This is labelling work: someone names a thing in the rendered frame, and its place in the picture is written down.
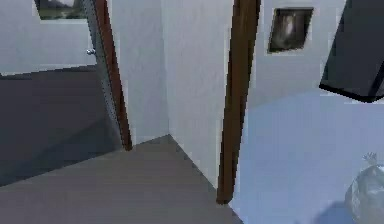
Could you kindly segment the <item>grey room door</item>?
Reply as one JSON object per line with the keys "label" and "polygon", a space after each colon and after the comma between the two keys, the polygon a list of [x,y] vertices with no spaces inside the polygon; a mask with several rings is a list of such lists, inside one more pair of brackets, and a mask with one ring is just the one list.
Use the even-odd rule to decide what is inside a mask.
{"label": "grey room door", "polygon": [[106,57],[103,49],[102,37],[97,21],[95,0],[83,0],[83,8],[87,18],[92,41],[92,49],[90,50],[90,52],[96,58],[97,74],[99,76],[104,95],[104,101],[106,104],[106,111],[108,114],[111,135],[115,140],[119,140],[119,123],[117,119],[115,102],[112,94],[111,81],[109,78]]}

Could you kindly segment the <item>green landscape framed picture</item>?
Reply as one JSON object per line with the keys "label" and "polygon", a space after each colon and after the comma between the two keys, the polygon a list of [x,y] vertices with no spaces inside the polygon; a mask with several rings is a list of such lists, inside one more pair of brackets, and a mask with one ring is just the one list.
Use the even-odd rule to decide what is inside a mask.
{"label": "green landscape framed picture", "polygon": [[83,0],[34,0],[42,20],[85,19]]}

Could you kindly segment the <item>grey tied garbage bag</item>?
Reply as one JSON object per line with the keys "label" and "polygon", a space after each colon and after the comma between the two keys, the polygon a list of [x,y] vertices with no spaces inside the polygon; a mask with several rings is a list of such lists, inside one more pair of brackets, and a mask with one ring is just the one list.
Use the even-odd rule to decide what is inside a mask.
{"label": "grey tied garbage bag", "polygon": [[384,164],[377,154],[363,156],[368,166],[354,178],[345,193],[345,204],[355,224],[384,224]]}

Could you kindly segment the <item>dark framed wall picture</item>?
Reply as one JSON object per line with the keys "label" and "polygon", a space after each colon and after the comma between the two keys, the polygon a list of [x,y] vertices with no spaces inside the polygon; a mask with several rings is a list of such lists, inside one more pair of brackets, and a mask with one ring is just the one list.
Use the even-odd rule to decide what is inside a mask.
{"label": "dark framed wall picture", "polygon": [[277,53],[304,47],[313,7],[275,8],[268,52]]}

